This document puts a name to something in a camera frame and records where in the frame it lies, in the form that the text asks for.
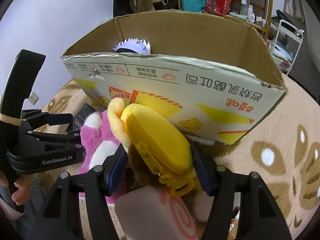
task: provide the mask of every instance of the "white bottle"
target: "white bottle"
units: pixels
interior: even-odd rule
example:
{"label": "white bottle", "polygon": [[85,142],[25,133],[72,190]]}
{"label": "white bottle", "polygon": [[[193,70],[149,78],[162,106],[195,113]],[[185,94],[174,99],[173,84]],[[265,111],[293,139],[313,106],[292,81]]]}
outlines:
{"label": "white bottle", "polygon": [[254,23],[254,20],[255,20],[255,16],[254,16],[254,13],[252,13],[251,17],[250,17],[250,22]]}
{"label": "white bottle", "polygon": [[260,26],[260,16],[257,16],[256,17],[256,22],[255,22],[256,25]]}
{"label": "white bottle", "polygon": [[253,7],[252,7],[252,5],[249,5],[248,12],[247,12],[247,17],[248,17],[249,21],[250,21],[252,14],[253,14]]}
{"label": "white bottle", "polygon": [[246,12],[247,12],[247,0],[241,0],[240,14],[247,15]]}

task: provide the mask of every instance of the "cardboard box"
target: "cardboard box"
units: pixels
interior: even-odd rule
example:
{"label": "cardboard box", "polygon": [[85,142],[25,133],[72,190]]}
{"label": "cardboard box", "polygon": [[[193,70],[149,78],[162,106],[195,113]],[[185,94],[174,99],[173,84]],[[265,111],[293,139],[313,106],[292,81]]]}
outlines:
{"label": "cardboard box", "polygon": [[[115,53],[128,38],[151,55]],[[255,29],[175,10],[114,18],[62,56],[80,87],[107,106],[114,97],[159,112],[179,130],[232,144],[285,95],[281,73]]]}

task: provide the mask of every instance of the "white cart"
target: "white cart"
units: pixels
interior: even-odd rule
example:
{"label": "white cart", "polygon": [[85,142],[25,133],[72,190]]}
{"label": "white cart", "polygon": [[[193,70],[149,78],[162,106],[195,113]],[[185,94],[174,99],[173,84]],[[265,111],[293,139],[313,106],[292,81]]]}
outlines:
{"label": "white cart", "polygon": [[280,20],[279,23],[275,23],[275,26],[278,28],[278,31],[277,31],[277,35],[276,35],[276,40],[275,40],[275,43],[273,44],[273,47],[271,49],[271,56],[272,56],[272,53],[273,53],[273,50],[275,49],[275,46],[276,46],[276,42],[277,42],[277,39],[278,39],[278,36],[279,36],[279,32],[283,32],[285,34],[287,34],[290,38],[294,39],[297,43],[299,43],[299,46],[298,46],[298,50],[293,58],[293,61],[292,63],[289,62],[289,67],[283,67],[283,64],[281,64],[281,62],[275,58],[275,57],[272,57],[273,60],[275,61],[275,63],[283,70],[283,71],[286,71],[286,75],[289,75],[289,72],[290,70],[292,70],[292,65],[293,63],[295,62],[296,58],[297,58],[297,55],[298,55],[298,52],[300,50],[300,47],[301,47],[301,44],[303,42],[303,38],[300,39],[297,35],[295,35],[293,32],[289,31],[287,28],[285,28],[284,26],[282,26],[282,23],[286,23],[288,25],[290,25],[292,28],[294,28],[295,30],[297,30],[297,28],[295,26],[293,26],[292,24],[290,24],[289,22],[285,21],[285,20]]}

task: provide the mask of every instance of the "white spiky hair plush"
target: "white spiky hair plush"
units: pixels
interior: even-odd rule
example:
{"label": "white spiky hair plush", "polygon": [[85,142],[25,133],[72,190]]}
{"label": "white spiky hair plush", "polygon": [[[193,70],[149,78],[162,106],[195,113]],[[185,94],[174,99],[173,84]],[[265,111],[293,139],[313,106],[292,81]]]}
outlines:
{"label": "white spiky hair plush", "polygon": [[144,39],[143,40],[132,39],[132,38],[129,38],[128,40],[125,39],[124,42],[122,41],[119,42],[119,44],[116,45],[113,50],[115,52],[130,52],[130,51],[125,51],[123,49],[128,49],[138,54],[151,54],[150,43],[149,42],[147,43]]}

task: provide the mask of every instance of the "hand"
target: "hand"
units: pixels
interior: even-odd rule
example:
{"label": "hand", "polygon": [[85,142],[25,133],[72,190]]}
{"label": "hand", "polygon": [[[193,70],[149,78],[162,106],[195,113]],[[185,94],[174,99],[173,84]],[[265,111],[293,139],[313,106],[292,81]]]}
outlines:
{"label": "hand", "polygon": [[[12,200],[17,206],[23,205],[29,201],[32,185],[32,174],[19,176],[14,185],[18,188],[16,192],[12,194]],[[0,185],[8,187],[9,183],[4,173],[0,171]]]}

